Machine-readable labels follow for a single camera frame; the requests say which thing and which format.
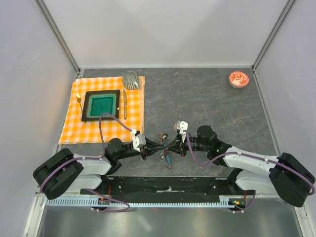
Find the blue keyring with metal rings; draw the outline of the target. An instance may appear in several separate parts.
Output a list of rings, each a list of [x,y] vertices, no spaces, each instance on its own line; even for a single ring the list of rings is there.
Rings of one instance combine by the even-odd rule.
[[[171,158],[168,149],[166,149],[168,143],[168,135],[166,133],[160,133],[158,137],[158,142],[164,145],[164,149],[160,153],[161,161],[164,163],[165,167],[171,169]]]

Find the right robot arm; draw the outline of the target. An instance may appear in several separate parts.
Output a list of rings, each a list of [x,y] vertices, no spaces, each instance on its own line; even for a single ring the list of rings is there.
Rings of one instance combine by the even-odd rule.
[[[237,176],[226,182],[227,191],[238,194],[240,191],[254,190],[264,194],[277,194],[286,203],[302,207],[308,196],[316,193],[315,177],[291,154],[267,156],[243,151],[218,139],[209,125],[200,126],[197,136],[188,132],[188,124],[178,121],[174,127],[175,140],[167,148],[185,156],[190,152],[206,152],[209,161],[195,163],[200,167],[221,165],[237,169]]]

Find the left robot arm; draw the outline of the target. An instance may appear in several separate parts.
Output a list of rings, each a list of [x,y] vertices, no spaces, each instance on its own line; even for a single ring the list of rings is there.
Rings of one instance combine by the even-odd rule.
[[[121,167],[120,159],[134,156],[146,159],[163,149],[164,145],[148,140],[143,135],[127,144],[114,138],[99,157],[74,154],[64,148],[36,168],[33,177],[39,185],[39,191],[48,200],[81,189],[92,189],[97,194],[104,194],[108,190],[108,181],[102,176],[114,174]]]

